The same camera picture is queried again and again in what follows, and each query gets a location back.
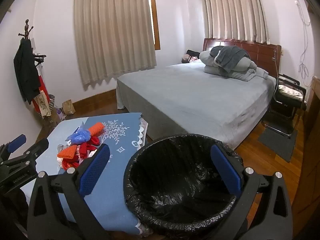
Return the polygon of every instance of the dark gray towel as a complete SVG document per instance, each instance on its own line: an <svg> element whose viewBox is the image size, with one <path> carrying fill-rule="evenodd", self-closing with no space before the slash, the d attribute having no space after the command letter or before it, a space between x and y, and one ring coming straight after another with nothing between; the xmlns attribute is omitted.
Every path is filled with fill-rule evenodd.
<svg viewBox="0 0 320 240"><path fill-rule="evenodd" d="M250 58L249 54L238 46L216 46L212 48L210 55L215 58L220 51L216 62L219 67L221 76L227 77L228 73L235 68L238 62L243 58Z"/></svg>

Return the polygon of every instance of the hanging clothes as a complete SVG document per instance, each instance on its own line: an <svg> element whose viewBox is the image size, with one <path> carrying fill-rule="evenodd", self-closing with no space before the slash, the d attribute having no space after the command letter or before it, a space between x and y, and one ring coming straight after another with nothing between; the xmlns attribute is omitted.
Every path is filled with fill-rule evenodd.
<svg viewBox="0 0 320 240"><path fill-rule="evenodd" d="M41 84L29 39L21 39L13 63L22 98L31 105L31 100L40 94Z"/></svg>

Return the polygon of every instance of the curtain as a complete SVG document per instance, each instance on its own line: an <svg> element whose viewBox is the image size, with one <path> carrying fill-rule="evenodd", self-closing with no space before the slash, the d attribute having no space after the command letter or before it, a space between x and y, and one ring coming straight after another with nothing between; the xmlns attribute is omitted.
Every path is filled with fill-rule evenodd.
<svg viewBox="0 0 320 240"><path fill-rule="evenodd" d="M204 0L206 38L268 43L260 0Z"/></svg>
<svg viewBox="0 0 320 240"><path fill-rule="evenodd" d="M156 66L148 0L75 0L82 83Z"/></svg>

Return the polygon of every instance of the blue tablecloth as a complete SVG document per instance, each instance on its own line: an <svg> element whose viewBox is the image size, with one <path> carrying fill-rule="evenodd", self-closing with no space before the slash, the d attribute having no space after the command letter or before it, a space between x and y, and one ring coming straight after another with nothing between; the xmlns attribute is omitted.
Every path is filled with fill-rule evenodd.
<svg viewBox="0 0 320 240"><path fill-rule="evenodd" d="M36 160L37 171L46 171L49 175L57 174L57 146L65 144L67 136L72 134L84 122L89 128L97 122L105 125L100 142L110 148L110 160L103 170L92 193L84 199L99 223L110 231L124 231L129 234L145 234L146 229L127 209L123 193L123 175L128 161L139 147L141 113L110 114L88 118L78 118L61 122L48 137L49 148ZM34 180L24 187L27 198L30 198ZM63 194L60 201L67 219L74 218Z"/></svg>

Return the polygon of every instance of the black chair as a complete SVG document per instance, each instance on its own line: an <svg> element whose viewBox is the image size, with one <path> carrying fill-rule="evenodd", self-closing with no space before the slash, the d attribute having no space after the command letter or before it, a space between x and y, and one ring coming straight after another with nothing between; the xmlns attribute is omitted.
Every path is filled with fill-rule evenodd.
<svg viewBox="0 0 320 240"><path fill-rule="evenodd" d="M279 91L279 85L292 88L300 91L303 94L302 100L296 98L290 98L287 95L283 95ZM300 86L300 82L287 75L279 74L276 82L275 93L273 99L269 105L268 112L262 118L262 125L268 129L271 129L281 135L290 137L296 129L301 113L307 109L305 103L306 89ZM292 126L293 119L297 113L298 118L295 125Z"/></svg>

